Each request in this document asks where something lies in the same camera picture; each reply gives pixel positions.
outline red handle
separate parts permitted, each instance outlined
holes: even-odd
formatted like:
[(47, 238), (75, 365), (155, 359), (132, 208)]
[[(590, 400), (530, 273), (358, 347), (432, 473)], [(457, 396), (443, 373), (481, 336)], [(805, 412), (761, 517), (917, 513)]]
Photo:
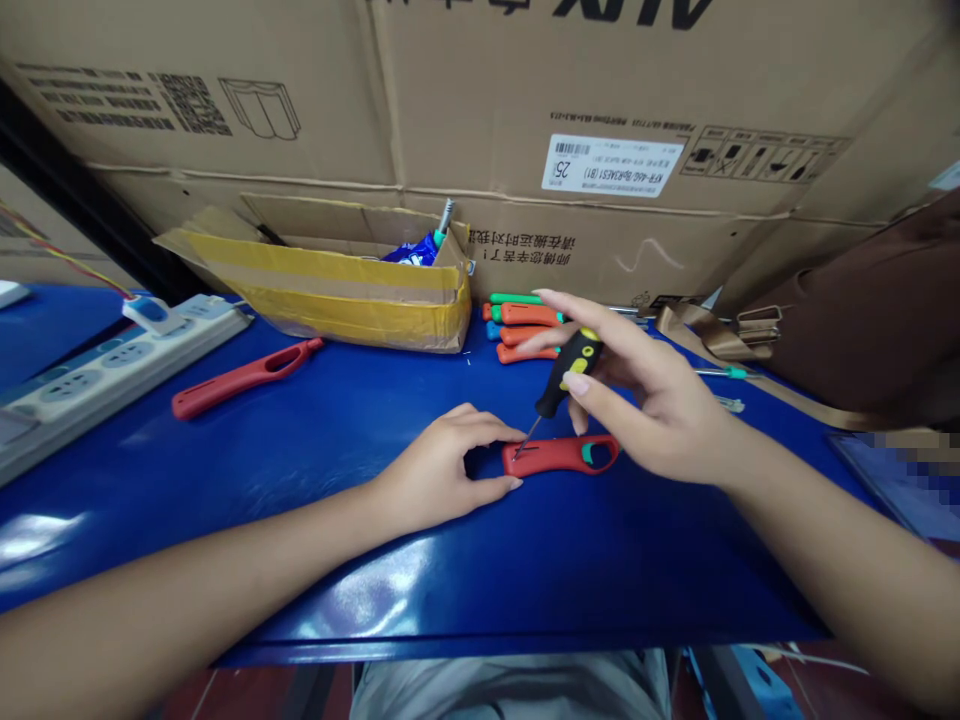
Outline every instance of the red handle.
[(510, 365), (511, 363), (522, 362), (523, 360), (536, 360), (538, 358), (541, 360), (556, 360), (559, 354), (556, 348), (546, 348), (533, 355), (521, 355), (514, 347), (507, 347), (503, 343), (497, 345), (497, 357), (500, 358), (501, 365)]
[(557, 311), (546, 305), (524, 305), (522, 303), (504, 303), (501, 307), (504, 325), (561, 325)]
[[(605, 445), (610, 449), (610, 462), (594, 467), (583, 459), (584, 445)], [(514, 459), (521, 443), (509, 443), (503, 446), (503, 468), (506, 475), (527, 477), (550, 470), (573, 470), (586, 475), (599, 475), (616, 462), (620, 455), (620, 443), (613, 435), (591, 435), (581, 438), (561, 438), (560, 440), (531, 440)]]
[(272, 355), (254, 360), (248, 365), (238, 367), (212, 380), (194, 385), (173, 396), (173, 414), (177, 420), (192, 420), (214, 405), (229, 400), (234, 395), (263, 385), (273, 380), (281, 380), (297, 370), (310, 354), (323, 347), (323, 340), (314, 338), (291, 345)]
[(504, 345), (515, 347), (542, 332), (543, 325), (525, 325), (515, 328), (504, 326), (500, 328), (500, 339), (503, 340)]

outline open cardboard box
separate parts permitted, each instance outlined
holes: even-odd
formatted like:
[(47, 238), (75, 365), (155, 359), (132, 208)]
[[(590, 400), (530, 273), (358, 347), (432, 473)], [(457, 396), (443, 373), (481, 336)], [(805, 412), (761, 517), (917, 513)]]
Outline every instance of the open cardboard box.
[(415, 267), (377, 258), (436, 229), (436, 215), (309, 198), (244, 200), (283, 246), (219, 208), (154, 242), (213, 274), (288, 335), (440, 353), (463, 346), (466, 225), (451, 223), (434, 265)]

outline floor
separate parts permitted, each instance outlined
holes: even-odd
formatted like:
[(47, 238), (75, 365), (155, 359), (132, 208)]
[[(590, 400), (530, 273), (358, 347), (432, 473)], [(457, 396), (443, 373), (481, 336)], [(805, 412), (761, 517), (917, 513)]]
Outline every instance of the floor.
[[(835, 641), (800, 643), (801, 653), (857, 664)], [(850, 670), (782, 658), (771, 667), (790, 686), (805, 718), (904, 720), (926, 717), (900, 700), (880, 681)], [(347, 720), (352, 696), (350, 665), (322, 666), (320, 680), (310, 675), (312, 696), (298, 689), (305, 673), (296, 667), (205, 670), (166, 701), (162, 720)], [(696, 679), (684, 667), (677, 678), (673, 720), (706, 720)]]

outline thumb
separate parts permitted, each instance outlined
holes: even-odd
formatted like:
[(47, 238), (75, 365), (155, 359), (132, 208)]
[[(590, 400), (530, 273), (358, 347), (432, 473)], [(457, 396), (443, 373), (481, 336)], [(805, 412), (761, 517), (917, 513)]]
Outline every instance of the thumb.
[(523, 485), (523, 480), (511, 475), (490, 478), (489, 480), (474, 480), (470, 483), (470, 495), (476, 507), (496, 502), (511, 490)]
[(660, 424), (596, 378), (565, 372), (563, 382), (570, 388), (571, 399), (599, 420), (630, 457), (643, 465), (659, 442), (663, 430)]

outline cardboard box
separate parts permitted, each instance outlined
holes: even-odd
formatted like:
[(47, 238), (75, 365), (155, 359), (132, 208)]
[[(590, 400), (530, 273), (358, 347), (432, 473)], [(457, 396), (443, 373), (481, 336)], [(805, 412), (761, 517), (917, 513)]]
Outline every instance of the cardboard box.
[(926, 0), (368, 5), (404, 187), (747, 214), (789, 209), (843, 157), (945, 17)]
[(950, 29), (799, 203), (797, 217), (886, 222), (960, 186), (960, 31)]
[(89, 163), (392, 185), (363, 10), (5, 3), (0, 74)]
[[(337, 200), (370, 207), (400, 207), (401, 193), (396, 190), (341, 189), (298, 183), (211, 179), (168, 174), (97, 171), (97, 177), (157, 234), (180, 227), (189, 218), (211, 205), (229, 208), (247, 222), (259, 220), (244, 201), (243, 193), (283, 195), (317, 200)], [(443, 210), (438, 198), (423, 212)]]
[(304, 198), (245, 199), (284, 245), (262, 242), (217, 208), (154, 242), (216, 275), (288, 335), (438, 353), (463, 346), (471, 307), (460, 249), (465, 225), (451, 223), (434, 264), (415, 267), (377, 258), (395, 241), (418, 242), (438, 216)]
[[(408, 193), (405, 201), (426, 209), (437, 198)], [(457, 217), (470, 219), (477, 298), (550, 287), (637, 307), (706, 297), (762, 224), (473, 198), (460, 201)]]
[[(478, 296), (627, 304), (710, 292), (795, 207), (876, 224), (922, 195), (960, 159), (946, 19), (939, 0), (35, 0), (0, 10), (0, 75), (158, 231), (208, 204), (252, 220), (243, 192), (452, 195), (490, 233), (465, 246)], [(496, 233), (560, 245), (504, 262)]]
[(727, 279), (716, 310), (734, 314), (807, 268), (822, 265), (877, 232), (806, 220), (785, 220), (770, 228), (749, 257)]
[[(5, 166), (0, 165), (0, 200), (52, 243), (90, 268), (127, 288), (139, 283), (90, 242)], [(0, 215), (0, 279), (21, 283), (104, 287), (52, 256)]]

